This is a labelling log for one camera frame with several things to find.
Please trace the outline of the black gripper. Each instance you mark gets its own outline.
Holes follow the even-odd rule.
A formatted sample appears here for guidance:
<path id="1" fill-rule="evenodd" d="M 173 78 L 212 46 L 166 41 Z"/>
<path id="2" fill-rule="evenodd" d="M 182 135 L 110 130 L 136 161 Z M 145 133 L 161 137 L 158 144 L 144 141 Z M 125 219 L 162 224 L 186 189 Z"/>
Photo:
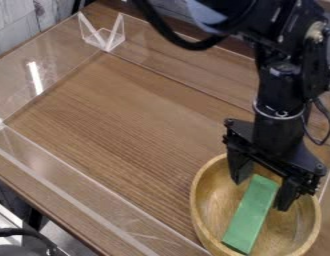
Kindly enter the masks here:
<path id="1" fill-rule="evenodd" d="M 240 184 L 260 164 L 281 179 L 273 207 L 285 212 L 300 195 L 316 193 L 327 169 L 304 143 L 311 106 L 297 111 L 262 109 L 253 104 L 252 122 L 224 120 L 229 175 Z"/>

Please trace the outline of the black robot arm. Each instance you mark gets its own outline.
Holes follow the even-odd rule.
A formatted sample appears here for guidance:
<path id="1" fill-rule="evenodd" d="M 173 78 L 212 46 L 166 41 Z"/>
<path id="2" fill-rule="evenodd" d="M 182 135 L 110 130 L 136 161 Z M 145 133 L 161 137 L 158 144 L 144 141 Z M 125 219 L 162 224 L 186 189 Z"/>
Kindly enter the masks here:
<path id="1" fill-rule="evenodd" d="M 281 178 L 273 207 L 285 211 L 304 194 L 312 195 L 327 169 L 303 139 L 311 110 L 325 117 L 320 95 L 330 91 L 328 39 L 324 10 L 315 0 L 186 0 L 197 26 L 209 37 L 190 42 L 180 37 L 149 0 L 133 0 L 161 36 L 186 50 L 205 50 L 238 34 L 254 52 L 258 90 L 254 119 L 225 119 L 229 175 L 241 183 L 256 163 Z"/>

